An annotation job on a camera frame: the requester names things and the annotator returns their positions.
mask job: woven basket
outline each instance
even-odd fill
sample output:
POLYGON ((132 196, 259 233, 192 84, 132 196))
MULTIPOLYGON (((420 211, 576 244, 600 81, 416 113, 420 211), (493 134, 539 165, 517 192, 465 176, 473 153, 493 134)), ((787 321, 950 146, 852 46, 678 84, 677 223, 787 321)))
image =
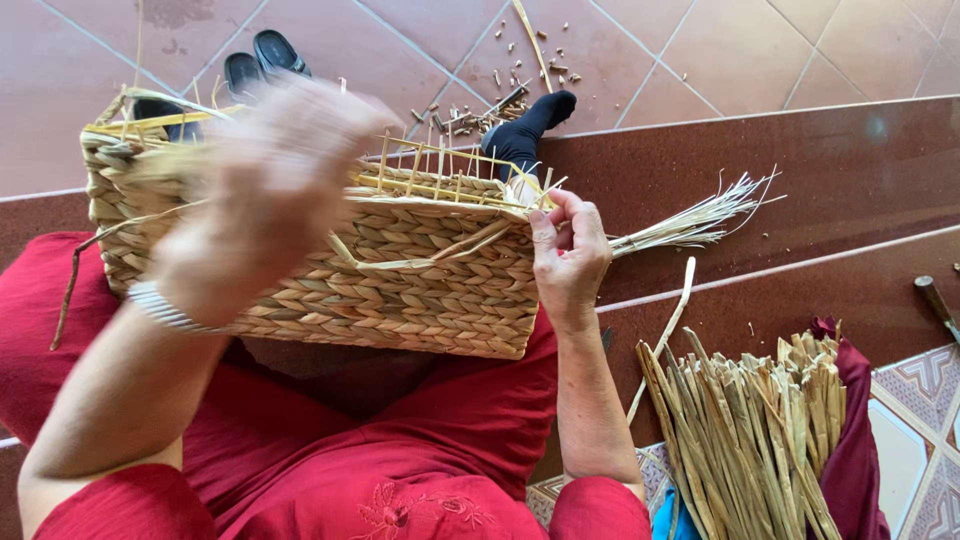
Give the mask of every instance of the woven basket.
MULTIPOLYGON (((202 202, 195 182, 187 180, 190 175, 163 167, 160 159, 195 141, 172 143, 162 126, 225 117, 227 112, 232 110, 209 110, 125 88, 82 131, 89 216, 99 228, 109 286, 118 296, 150 268, 151 249, 180 219, 180 209, 202 202), (110 122, 128 97, 165 99, 200 112, 110 122)), ((451 154, 474 160, 468 167, 477 171, 481 161, 490 166, 503 161, 388 137, 382 158, 387 141, 417 149, 406 157, 415 163, 413 168, 359 161, 345 191, 352 203, 348 218, 328 236, 328 245, 265 291, 230 331, 272 339, 523 357, 538 310, 527 219, 531 208, 499 181, 444 170, 444 156, 451 154), (427 152, 439 154, 430 165, 436 172, 411 178, 414 169, 423 169, 418 165, 425 165, 427 152)))

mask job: knife handle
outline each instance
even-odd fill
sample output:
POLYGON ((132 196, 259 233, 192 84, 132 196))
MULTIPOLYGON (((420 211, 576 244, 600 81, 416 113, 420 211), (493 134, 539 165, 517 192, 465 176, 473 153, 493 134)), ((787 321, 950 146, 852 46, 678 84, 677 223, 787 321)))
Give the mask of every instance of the knife handle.
POLYGON ((913 281, 913 284, 924 294, 926 302, 930 304, 933 312, 937 314, 941 321, 947 323, 953 320, 953 317, 950 316, 950 310, 947 309, 944 299, 940 296, 940 291, 937 290, 937 285, 933 284, 933 278, 920 276, 913 281))

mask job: woman's right hand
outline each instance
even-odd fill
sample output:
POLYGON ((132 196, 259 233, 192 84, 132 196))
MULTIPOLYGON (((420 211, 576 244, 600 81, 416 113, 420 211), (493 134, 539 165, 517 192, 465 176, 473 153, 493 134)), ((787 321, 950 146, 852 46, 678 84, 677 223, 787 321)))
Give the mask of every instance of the woman's right hand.
POLYGON ((555 209, 530 214, 540 301, 558 334, 597 333, 597 289, 613 260, 600 213, 569 191, 552 189, 550 200, 555 209))

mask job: blurred hand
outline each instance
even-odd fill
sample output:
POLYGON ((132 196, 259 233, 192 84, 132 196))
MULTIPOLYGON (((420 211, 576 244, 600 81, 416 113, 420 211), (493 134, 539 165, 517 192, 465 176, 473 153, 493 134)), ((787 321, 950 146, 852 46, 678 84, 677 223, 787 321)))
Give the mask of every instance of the blurred hand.
POLYGON ((558 332, 592 330, 597 289, 613 251, 593 203, 560 189, 550 190, 550 200, 558 205, 550 213, 530 214, 540 301, 558 332))
POLYGON ((154 249, 154 279, 194 320, 222 326, 320 245, 367 137, 398 123, 380 102, 285 77, 208 139, 207 202, 154 249))

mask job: black shoe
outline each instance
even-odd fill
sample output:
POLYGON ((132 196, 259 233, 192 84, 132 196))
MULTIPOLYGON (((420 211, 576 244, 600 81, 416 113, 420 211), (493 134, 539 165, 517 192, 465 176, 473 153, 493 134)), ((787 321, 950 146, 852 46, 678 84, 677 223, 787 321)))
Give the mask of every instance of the black shoe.
POLYGON ((233 101, 249 103, 267 85, 260 62, 247 53, 233 53, 224 60, 224 77, 233 101))
POLYGON ((313 76, 290 41, 276 30, 264 30, 257 34, 253 38, 253 53, 268 74, 287 70, 306 77, 313 76))

